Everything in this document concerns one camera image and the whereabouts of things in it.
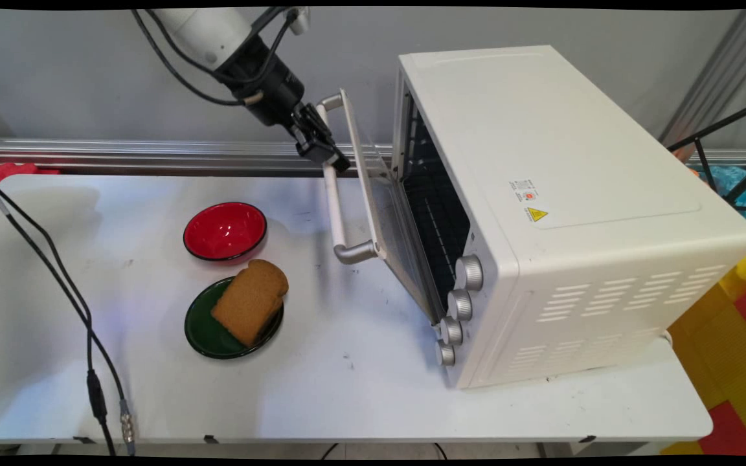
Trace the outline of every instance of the white toaster oven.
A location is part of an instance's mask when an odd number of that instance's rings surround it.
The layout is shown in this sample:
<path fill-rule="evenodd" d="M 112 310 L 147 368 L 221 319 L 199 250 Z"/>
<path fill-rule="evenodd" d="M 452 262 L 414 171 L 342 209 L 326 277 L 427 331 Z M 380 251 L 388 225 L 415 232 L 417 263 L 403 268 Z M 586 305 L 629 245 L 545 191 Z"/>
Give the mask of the white toaster oven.
<path fill-rule="evenodd" d="M 746 254 L 746 220 L 552 47 L 400 56 L 390 167 L 362 154 L 370 241 L 438 330 L 456 387 L 609 366 Z"/>

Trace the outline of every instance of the bread slice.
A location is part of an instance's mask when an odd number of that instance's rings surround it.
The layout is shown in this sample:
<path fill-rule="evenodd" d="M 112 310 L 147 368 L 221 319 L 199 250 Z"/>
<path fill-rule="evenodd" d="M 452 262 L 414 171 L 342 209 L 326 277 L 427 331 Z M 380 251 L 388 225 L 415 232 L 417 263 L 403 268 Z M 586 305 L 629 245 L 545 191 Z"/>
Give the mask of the bread slice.
<path fill-rule="evenodd" d="M 281 309 L 288 289 L 287 276 L 281 269 L 266 260 L 251 260 L 226 287 L 212 316 L 239 342 L 252 348 L 269 319 Z"/>

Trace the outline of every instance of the oven door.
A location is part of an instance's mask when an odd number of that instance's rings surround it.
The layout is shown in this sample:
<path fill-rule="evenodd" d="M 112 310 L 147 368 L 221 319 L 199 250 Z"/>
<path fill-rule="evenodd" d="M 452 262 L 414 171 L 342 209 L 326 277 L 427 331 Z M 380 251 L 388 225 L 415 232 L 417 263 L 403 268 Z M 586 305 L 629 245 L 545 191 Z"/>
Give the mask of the oven door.
<path fill-rule="evenodd" d="M 328 109 L 338 106 L 344 107 L 347 129 L 350 133 L 350 142 L 352 143 L 365 201 L 370 241 L 355 247 L 338 244 L 343 242 L 343 227 L 341 226 L 341 211 L 337 202 L 338 192 L 335 186 L 335 172 L 331 167 L 325 165 L 324 176 L 328 189 L 328 201 L 331 204 L 330 222 L 333 230 L 334 251 L 341 262 L 344 263 L 359 262 L 374 256 L 384 260 L 430 322 L 436 324 L 441 318 L 441 309 L 429 300 L 432 294 L 429 294 L 426 282 L 423 281 L 422 263 L 418 255 L 420 250 L 417 250 L 415 242 L 412 241 L 416 236 L 415 225 L 409 216 L 409 211 L 406 210 L 405 198 L 399 196 L 396 183 L 390 176 L 390 169 L 381 155 L 375 151 L 365 153 L 363 150 L 365 145 L 372 147 L 372 144 L 369 144 L 370 141 L 367 136 L 360 132 L 356 124 L 353 105 L 344 89 L 341 89 L 340 95 L 341 102 L 332 98 L 332 103 L 328 104 Z M 319 107 L 323 107 L 324 103 L 329 100 L 331 98 L 325 98 L 319 104 Z M 326 116 L 326 110 L 319 109 L 319 112 L 323 118 Z M 347 251 L 361 250 L 363 247 L 367 247 L 365 249 L 367 254 L 356 254 L 355 258 L 349 258 L 346 254 Z"/>

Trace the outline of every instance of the black metal frame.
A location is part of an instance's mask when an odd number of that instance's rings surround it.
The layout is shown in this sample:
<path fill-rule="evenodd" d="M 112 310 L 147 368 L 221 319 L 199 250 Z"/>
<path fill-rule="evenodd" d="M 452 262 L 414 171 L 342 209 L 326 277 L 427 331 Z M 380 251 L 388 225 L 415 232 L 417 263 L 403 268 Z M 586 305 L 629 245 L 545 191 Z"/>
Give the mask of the black metal frame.
<path fill-rule="evenodd" d="M 713 191 L 718 192 L 718 189 L 716 188 L 716 181 L 713 180 L 713 173 L 710 171 L 710 163 L 707 162 L 707 156 L 704 154 L 704 148 L 701 145 L 701 139 L 704 138 L 704 136 L 709 135 L 710 133 L 714 133 L 719 129 L 722 129 L 723 127 L 727 126 L 728 124 L 734 123 L 738 119 L 746 117 L 746 108 L 741 109 L 740 111 L 734 113 L 733 115 L 724 118 L 720 121 L 717 121 L 716 123 L 711 124 L 710 126 L 702 129 L 701 131 L 696 131 L 693 133 L 693 135 L 690 135 L 687 138 L 681 139 L 681 141 L 676 142 L 675 144 L 672 144 L 670 147 L 666 148 L 669 151 L 676 151 L 680 148 L 683 148 L 686 145 L 689 144 L 695 144 L 695 150 L 698 151 L 698 157 L 701 159 L 701 165 L 704 167 L 704 175 L 707 178 L 707 183 L 710 185 L 710 188 L 713 189 Z M 738 183 L 736 183 L 735 186 L 733 186 L 733 189 L 728 192 L 727 195 L 723 197 L 723 200 L 727 201 L 728 204 L 734 207 L 735 210 L 746 210 L 746 206 L 737 206 L 735 203 L 736 199 L 744 194 L 746 191 L 746 177 L 742 178 L 742 180 Z"/>

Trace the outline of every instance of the table surface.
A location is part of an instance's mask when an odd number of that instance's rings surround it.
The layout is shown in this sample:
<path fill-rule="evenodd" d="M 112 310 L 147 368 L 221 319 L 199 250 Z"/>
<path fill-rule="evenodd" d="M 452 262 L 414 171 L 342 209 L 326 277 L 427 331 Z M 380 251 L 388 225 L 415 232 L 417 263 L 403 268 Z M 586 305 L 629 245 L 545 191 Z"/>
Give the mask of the table surface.
<path fill-rule="evenodd" d="M 436 365 L 435 333 L 385 264 L 333 256 L 321 178 L 17 175 L 2 189 L 54 238 L 141 442 L 641 441 L 711 431 L 663 339 L 618 368 L 453 388 Z M 367 239 L 358 180 L 340 179 L 339 189 L 348 241 Z M 222 201 L 263 210 L 260 257 L 289 278 L 275 338 L 230 361 L 202 357 L 183 333 L 192 299 L 244 266 L 183 247 L 190 218 Z M 118 396 L 96 349 L 95 368 L 118 439 Z M 0 213 L 0 442 L 73 436 L 103 439 L 87 401 L 85 330 Z"/>

